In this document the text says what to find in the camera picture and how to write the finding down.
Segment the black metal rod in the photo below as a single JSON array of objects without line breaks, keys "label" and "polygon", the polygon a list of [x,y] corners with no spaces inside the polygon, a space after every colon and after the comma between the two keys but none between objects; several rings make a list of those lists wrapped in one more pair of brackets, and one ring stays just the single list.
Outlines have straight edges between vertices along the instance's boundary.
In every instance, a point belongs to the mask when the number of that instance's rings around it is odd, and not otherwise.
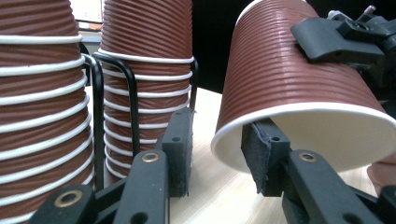
[{"label": "black metal rod", "polygon": [[126,76],[126,81],[129,90],[129,105],[130,105],[130,116],[131,116],[131,129],[132,129],[132,147],[134,156],[140,152],[140,136],[139,136],[139,117],[138,117],[138,105],[137,105],[137,87],[136,78],[134,72],[123,60],[111,57],[104,53],[95,52],[92,55],[95,59],[98,59],[104,63],[112,64],[118,67],[122,73]]},{"label": "black metal rod", "polygon": [[103,73],[102,66],[92,56],[82,54],[85,58],[85,64],[91,67],[92,73],[92,96],[93,96],[93,148],[94,148],[94,168],[95,168],[95,190],[104,188],[104,159],[105,159],[105,134],[104,107],[103,107]]},{"label": "black metal rod", "polygon": [[191,95],[190,95],[190,108],[192,111],[195,110],[195,102],[197,97],[197,88],[198,88],[198,62],[194,59],[191,63]]}]

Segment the table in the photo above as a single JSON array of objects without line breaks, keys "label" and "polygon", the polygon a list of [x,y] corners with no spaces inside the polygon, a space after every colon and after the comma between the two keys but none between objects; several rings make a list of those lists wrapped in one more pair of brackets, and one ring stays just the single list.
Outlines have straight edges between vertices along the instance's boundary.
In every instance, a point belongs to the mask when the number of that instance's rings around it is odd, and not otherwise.
[{"label": "table", "polygon": [[[256,193],[251,175],[222,164],[210,151],[221,94],[198,89],[193,122],[190,195],[170,200],[171,223],[287,223],[281,198]],[[375,195],[366,167],[343,172],[351,186]]]}]

